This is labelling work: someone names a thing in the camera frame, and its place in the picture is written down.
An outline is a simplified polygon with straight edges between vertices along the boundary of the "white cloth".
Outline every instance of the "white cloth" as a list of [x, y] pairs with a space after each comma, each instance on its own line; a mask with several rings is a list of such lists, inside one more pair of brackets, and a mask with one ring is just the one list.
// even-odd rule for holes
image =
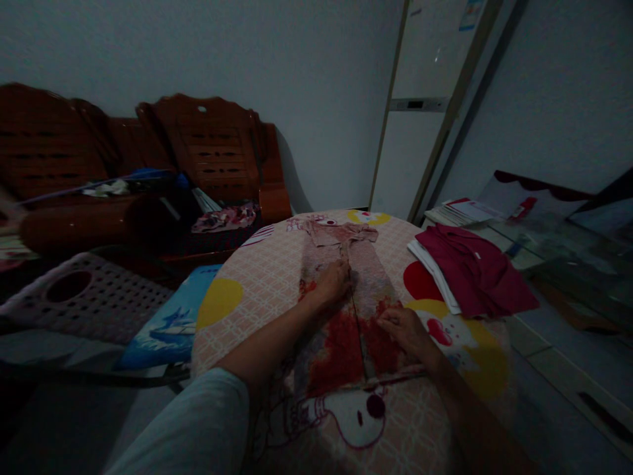
[[448, 310], [453, 315], [459, 315], [462, 309], [460, 309], [460, 305], [457, 303], [457, 300], [455, 300], [455, 296], [446, 283], [444, 274], [431, 254], [415, 239], [407, 244], [407, 248], [418, 258], [422, 265], [427, 268], [427, 271], [429, 271], [429, 274], [433, 277], [437, 288], [440, 290], [440, 294], [442, 294], [444, 298], [444, 302], [446, 302]]

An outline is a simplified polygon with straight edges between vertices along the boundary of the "forearm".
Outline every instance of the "forearm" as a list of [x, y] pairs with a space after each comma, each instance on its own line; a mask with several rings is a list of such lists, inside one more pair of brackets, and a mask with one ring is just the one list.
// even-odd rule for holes
[[244, 381], [252, 396], [323, 309], [324, 304], [316, 294], [306, 295], [297, 305], [249, 336], [222, 358], [217, 366]]
[[473, 473], [536, 473], [534, 464], [429, 339], [419, 355]]

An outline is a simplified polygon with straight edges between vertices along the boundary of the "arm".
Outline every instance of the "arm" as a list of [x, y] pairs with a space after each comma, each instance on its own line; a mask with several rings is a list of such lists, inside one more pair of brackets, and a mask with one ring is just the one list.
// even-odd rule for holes
[[263, 326], [217, 366], [240, 378], [253, 396], [290, 353], [308, 324], [349, 290], [349, 265], [343, 261], [330, 264], [319, 276], [317, 287], [297, 305]]
[[330, 264], [297, 305], [253, 333], [171, 401], [108, 474], [238, 473], [247, 444], [249, 400], [305, 327], [350, 285], [349, 266]]
[[389, 309], [378, 324], [427, 369], [473, 473], [535, 474], [536, 466], [475, 396], [410, 309]]

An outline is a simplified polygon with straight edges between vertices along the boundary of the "red circle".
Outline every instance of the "red circle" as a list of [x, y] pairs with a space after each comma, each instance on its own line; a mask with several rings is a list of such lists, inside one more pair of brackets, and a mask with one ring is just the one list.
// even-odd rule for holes
[[404, 286], [414, 299], [444, 301], [433, 277], [420, 261], [409, 264], [404, 270], [403, 278]]

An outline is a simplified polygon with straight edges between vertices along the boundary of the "carved wooden backrest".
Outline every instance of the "carved wooden backrest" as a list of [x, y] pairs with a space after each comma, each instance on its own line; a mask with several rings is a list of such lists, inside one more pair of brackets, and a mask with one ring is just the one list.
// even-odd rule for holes
[[21, 200], [107, 179], [77, 111], [52, 92], [0, 86], [0, 180]]
[[108, 117], [81, 99], [74, 100], [74, 104], [96, 139], [100, 154], [117, 176], [147, 167], [176, 171], [169, 150], [138, 119]]
[[136, 112], [157, 134], [164, 129], [180, 169], [213, 199], [257, 198], [264, 149], [255, 112], [221, 98], [183, 94], [141, 103]]

